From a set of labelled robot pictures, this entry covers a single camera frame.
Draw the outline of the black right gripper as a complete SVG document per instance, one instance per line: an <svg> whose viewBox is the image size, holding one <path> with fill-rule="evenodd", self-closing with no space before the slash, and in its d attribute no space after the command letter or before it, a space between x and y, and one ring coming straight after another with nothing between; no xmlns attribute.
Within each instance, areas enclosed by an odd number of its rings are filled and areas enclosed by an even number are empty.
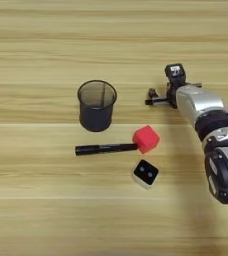
<svg viewBox="0 0 228 256"><path fill-rule="evenodd" d="M167 83L167 92L166 98L160 97L154 88L150 88L147 93L147 99L145 100L145 104L148 106L158 105L158 104L165 104L169 103L169 105L176 109L176 92L180 87L187 86L188 82L168 82Z"/></svg>

